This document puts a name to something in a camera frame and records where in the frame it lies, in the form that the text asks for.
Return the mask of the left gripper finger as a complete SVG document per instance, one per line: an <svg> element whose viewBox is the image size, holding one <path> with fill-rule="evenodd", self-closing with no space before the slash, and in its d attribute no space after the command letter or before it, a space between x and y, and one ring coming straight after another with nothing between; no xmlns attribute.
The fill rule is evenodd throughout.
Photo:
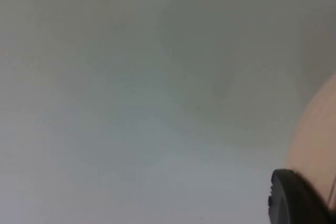
<svg viewBox="0 0 336 224"><path fill-rule="evenodd" d="M268 216L277 223L335 223L335 213L302 176L275 169L271 176Z"/></svg>

